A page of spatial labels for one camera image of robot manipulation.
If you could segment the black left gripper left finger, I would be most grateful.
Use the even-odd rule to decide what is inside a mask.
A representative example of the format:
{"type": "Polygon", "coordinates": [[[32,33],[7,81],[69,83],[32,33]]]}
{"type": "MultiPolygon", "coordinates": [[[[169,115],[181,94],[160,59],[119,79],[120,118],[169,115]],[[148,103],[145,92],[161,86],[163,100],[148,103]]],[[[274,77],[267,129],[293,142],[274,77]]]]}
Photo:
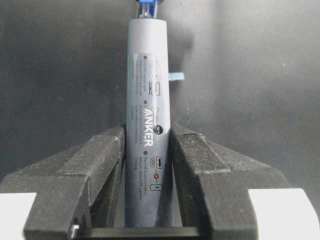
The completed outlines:
{"type": "Polygon", "coordinates": [[[125,157],[125,127],[5,176],[0,183],[3,240],[70,240],[76,228],[115,223],[125,157]]]}

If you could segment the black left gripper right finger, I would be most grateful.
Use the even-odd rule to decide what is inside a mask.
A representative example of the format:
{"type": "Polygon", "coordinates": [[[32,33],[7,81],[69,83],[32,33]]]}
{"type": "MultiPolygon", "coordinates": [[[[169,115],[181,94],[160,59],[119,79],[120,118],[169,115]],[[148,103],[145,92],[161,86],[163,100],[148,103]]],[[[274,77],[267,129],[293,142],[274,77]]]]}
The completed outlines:
{"type": "Polygon", "coordinates": [[[182,231],[196,240],[317,240],[306,192],[278,169],[171,125],[182,231]]]}

